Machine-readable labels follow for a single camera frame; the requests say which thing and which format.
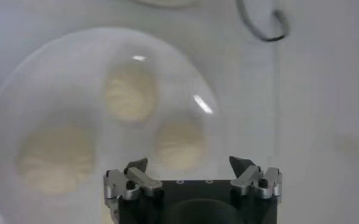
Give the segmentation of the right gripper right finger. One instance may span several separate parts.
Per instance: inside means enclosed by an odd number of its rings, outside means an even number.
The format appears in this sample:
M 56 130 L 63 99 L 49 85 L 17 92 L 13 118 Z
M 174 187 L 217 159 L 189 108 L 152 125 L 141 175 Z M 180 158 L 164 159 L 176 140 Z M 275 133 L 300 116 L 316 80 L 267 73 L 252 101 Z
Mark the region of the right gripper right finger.
M 236 176 L 230 181 L 230 185 L 241 196 L 246 196 L 250 190 L 253 190 L 257 198 L 264 200 L 282 196 L 280 169 L 269 167 L 263 172 L 253 161 L 235 156 L 229 156 L 229 162 Z

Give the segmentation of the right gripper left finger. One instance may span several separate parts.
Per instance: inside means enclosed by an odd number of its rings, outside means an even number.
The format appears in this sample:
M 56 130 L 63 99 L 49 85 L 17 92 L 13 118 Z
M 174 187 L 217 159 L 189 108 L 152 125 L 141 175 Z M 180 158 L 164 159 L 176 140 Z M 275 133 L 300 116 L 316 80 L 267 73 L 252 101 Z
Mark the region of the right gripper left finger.
M 152 179 L 145 174 L 148 159 L 132 161 L 123 171 L 108 170 L 103 175 L 104 203 L 109 208 L 116 208 L 119 199 L 132 201 L 142 195 L 151 198 L 163 197 L 163 182 Z

